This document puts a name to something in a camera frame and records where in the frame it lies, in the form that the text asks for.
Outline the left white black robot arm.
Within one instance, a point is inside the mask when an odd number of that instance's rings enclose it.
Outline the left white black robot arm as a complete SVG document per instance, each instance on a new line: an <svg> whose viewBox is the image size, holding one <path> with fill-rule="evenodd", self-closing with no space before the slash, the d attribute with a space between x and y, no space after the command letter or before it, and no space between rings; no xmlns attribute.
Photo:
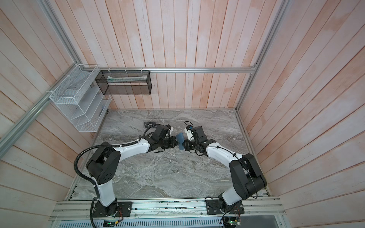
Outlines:
<svg viewBox="0 0 365 228"><path fill-rule="evenodd" d="M143 135L138 139L123 143L110 144L104 142L86 164L93 186L97 193L98 202L108 207L117 201L114 194L112 179L121 160L149 152L159 152L161 149L174 148L178 145L176 137L171 136L173 127L157 124L154 132Z"/></svg>

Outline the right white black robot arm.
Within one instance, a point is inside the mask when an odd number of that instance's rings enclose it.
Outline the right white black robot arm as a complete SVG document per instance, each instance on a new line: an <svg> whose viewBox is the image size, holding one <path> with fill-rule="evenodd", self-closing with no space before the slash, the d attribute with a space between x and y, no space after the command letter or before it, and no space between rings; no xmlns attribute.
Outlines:
<svg viewBox="0 0 365 228"><path fill-rule="evenodd" d="M184 130L187 137L181 143L186 151L213 158L230 170L232 186L219 195L222 208L258 195L267 186L267 181L255 157L251 154L237 154L213 139L208 139L201 126L191 125Z"/></svg>

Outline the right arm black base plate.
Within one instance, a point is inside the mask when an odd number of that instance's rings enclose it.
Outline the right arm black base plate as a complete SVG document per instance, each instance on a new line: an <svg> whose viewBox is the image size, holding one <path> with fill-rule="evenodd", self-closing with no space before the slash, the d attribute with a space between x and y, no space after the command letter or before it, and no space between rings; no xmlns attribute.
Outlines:
<svg viewBox="0 0 365 228"><path fill-rule="evenodd" d="M208 215L223 215L224 213L241 215L245 213L241 201L238 201L233 205L227 205L221 199L206 198L204 201Z"/></svg>

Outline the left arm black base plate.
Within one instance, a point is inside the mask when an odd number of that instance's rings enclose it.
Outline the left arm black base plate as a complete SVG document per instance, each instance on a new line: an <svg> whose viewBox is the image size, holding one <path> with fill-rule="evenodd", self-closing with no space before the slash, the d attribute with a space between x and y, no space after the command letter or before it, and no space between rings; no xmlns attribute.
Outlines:
<svg viewBox="0 0 365 228"><path fill-rule="evenodd" d="M94 204L93 217L94 218L127 218L130 217L133 203L131 201L112 202L109 206L103 206L99 201Z"/></svg>

